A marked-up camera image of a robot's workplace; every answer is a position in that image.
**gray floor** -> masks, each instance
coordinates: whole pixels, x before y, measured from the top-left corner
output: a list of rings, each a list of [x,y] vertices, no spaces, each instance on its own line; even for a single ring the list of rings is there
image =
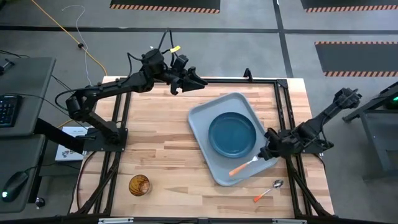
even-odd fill
[[[109,9],[110,0],[38,0],[48,13],[65,26],[74,26],[80,8],[64,7],[82,4],[86,7],[81,26],[101,27],[175,27],[175,28],[277,28],[272,0],[221,0],[220,14],[189,14]],[[285,29],[329,30],[396,30],[398,11],[305,13],[300,0],[279,0]],[[53,26],[30,1],[19,0],[0,12],[0,25]],[[89,51],[104,64],[110,75],[128,72],[126,52],[140,55],[151,45],[157,45],[161,33],[155,32],[85,32]],[[54,73],[71,88],[87,85],[84,54],[63,32],[0,31],[0,49],[31,57],[57,58]],[[286,35],[290,62],[295,78],[304,78],[313,115],[333,100],[342,87],[359,88],[366,102],[397,78],[327,78],[322,74],[315,41],[383,40],[397,41],[398,35]],[[256,77],[286,77],[278,34],[238,33],[175,33],[174,42],[188,55],[189,65],[197,67],[202,76],[240,77],[246,67]],[[93,83],[103,72],[88,61]],[[53,100],[62,87],[50,83],[46,98]],[[398,182],[365,183],[362,176],[379,167],[374,151],[369,147],[360,120],[345,124],[340,119],[344,111],[325,126],[328,139],[335,147],[325,153],[326,175],[335,213],[344,218],[357,218],[396,223],[398,220]],[[54,125],[68,118],[48,104],[41,117]],[[48,150],[53,158],[55,146]],[[66,214],[72,197],[76,174],[49,177],[44,180],[40,196],[47,206],[36,210],[28,206],[22,214],[0,215],[0,219],[48,217]]]

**blue plate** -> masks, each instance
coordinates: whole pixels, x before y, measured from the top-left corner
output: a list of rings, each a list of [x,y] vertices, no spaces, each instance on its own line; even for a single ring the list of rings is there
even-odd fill
[[[223,113],[211,122],[209,141],[221,155],[239,158],[253,149],[256,130],[247,117],[235,112]]]

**butcher block tabletop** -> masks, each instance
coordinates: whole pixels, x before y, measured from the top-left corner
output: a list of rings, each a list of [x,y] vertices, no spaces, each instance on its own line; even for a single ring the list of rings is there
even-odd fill
[[[119,77],[104,77],[103,82],[111,82],[115,78]],[[295,123],[298,125],[312,118],[307,92],[303,79],[292,78],[287,81]],[[294,217],[287,169],[283,159],[279,158],[274,167],[231,187],[218,185],[209,171],[188,124],[188,112],[199,104],[234,91],[246,96],[265,129],[280,129],[274,87],[270,84],[210,83],[203,90],[173,96],[170,94],[169,86],[156,83],[150,92],[132,94],[126,125],[129,136],[126,150],[121,156],[111,216]],[[111,120],[115,99],[116,97],[109,97],[100,100],[96,113],[105,120]],[[104,153],[96,153],[82,172],[79,188],[81,205],[98,185],[103,157]],[[303,154],[302,159],[308,188],[326,211],[333,213],[321,162],[308,154]],[[129,191],[129,181],[138,174],[147,176],[152,185],[152,190],[141,197],[133,196]],[[284,180],[285,184],[254,203],[253,198],[271,187],[277,179]],[[103,207],[107,194],[108,188],[105,188]],[[304,212],[300,190],[298,199]],[[71,208],[71,212],[74,211],[75,201]]]

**metal spoon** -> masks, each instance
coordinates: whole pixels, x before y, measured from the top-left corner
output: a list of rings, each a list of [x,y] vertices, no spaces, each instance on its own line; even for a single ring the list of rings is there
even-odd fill
[[[279,187],[281,187],[284,184],[283,180],[275,180],[275,182],[272,184],[272,188],[266,190],[264,193],[258,195],[257,197],[255,197],[253,200],[254,202],[258,202],[260,200],[260,198],[262,198],[262,196],[264,196],[266,193],[270,192],[272,189],[278,189]]]

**floor mat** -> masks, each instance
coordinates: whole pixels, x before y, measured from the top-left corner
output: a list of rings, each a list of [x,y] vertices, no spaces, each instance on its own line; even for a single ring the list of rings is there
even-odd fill
[[[398,0],[301,0],[306,12],[346,12],[398,9]]]
[[[395,77],[398,42],[321,41],[315,43],[327,77]]]
[[[221,0],[112,0],[111,9],[220,13]]]

